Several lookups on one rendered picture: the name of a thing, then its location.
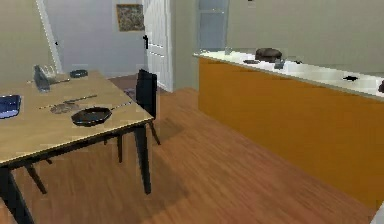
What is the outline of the framed picture on wall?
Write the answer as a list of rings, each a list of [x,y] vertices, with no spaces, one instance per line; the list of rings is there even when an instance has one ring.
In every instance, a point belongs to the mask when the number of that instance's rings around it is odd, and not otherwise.
[[[120,32],[144,31],[144,14],[141,4],[117,4],[117,21]]]

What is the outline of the dark brown round pot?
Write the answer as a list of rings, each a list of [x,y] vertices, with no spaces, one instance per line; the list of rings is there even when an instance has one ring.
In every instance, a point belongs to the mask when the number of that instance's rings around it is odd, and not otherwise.
[[[282,53],[274,48],[259,48],[256,50],[255,59],[274,63],[282,57]]]

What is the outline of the blue laptop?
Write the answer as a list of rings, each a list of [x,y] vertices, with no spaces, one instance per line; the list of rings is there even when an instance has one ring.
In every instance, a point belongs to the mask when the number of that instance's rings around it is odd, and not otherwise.
[[[20,112],[20,106],[20,95],[0,96],[0,119],[7,119],[17,116]]]

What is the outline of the long thin grey utensil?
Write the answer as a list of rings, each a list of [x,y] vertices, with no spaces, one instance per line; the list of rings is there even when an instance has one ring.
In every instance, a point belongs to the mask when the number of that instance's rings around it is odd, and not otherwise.
[[[74,103],[74,102],[77,102],[77,101],[81,101],[81,100],[89,99],[89,98],[94,98],[94,97],[97,97],[97,94],[94,94],[94,95],[88,95],[88,96],[83,96],[83,97],[76,98],[76,99],[65,100],[65,101],[63,101],[63,102],[61,102],[61,103],[42,106],[42,107],[39,107],[38,109],[51,108],[51,107],[54,107],[54,106],[58,106],[59,104]]]

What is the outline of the white room door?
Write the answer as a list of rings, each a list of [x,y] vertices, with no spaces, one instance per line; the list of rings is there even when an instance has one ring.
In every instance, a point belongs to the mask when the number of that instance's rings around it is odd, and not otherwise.
[[[172,56],[166,0],[143,0],[147,67],[157,75],[158,85],[173,91]]]

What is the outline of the black octagonal plate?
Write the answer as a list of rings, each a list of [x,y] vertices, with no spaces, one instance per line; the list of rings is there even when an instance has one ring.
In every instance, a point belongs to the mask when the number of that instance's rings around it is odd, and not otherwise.
[[[109,108],[92,107],[78,111],[71,116],[71,120],[77,126],[91,127],[104,123],[111,115]]]

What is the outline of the wooden table with black legs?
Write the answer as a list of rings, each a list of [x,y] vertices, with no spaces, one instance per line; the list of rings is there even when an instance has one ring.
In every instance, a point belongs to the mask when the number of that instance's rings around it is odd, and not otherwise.
[[[1,89],[21,97],[20,112],[0,119],[0,199],[17,224],[35,224],[12,171],[28,163],[87,147],[132,132],[136,140],[144,192],[151,192],[146,125],[153,117],[97,71],[40,92],[32,83]],[[50,105],[76,99],[81,108],[105,108],[107,115],[93,127],[72,122],[71,113],[54,114]]]

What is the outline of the orange counter with white top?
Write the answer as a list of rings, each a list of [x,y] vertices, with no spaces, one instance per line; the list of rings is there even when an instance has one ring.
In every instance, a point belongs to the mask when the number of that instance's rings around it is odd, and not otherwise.
[[[365,205],[384,204],[384,78],[275,69],[236,51],[196,57],[202,112]]]

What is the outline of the black chair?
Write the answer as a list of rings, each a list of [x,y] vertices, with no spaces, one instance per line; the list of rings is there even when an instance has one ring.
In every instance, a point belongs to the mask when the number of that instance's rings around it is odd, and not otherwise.
[[[156,118],[157,113],[157,75],[150,73],[144,69],[140,69],[137,76],[137,82],[134,89],[134,97],[120,105],[112,107],[111,110],[117,109],[122,106],[126,106],[135,102],[142,109],[144,109],[149,115],[153,118]],[[118,146],[118,161],[122,162],[123,160],[123,132],[122,131],[112,131],[104,139],[104,143],[107,143],[109,138],[117,138]]]

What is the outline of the grey window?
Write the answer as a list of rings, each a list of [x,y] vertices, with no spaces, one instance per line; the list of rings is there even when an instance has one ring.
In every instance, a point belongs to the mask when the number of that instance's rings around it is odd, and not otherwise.
[[[221,50],[226,45],[229,0],[198,0],[198,47]]]

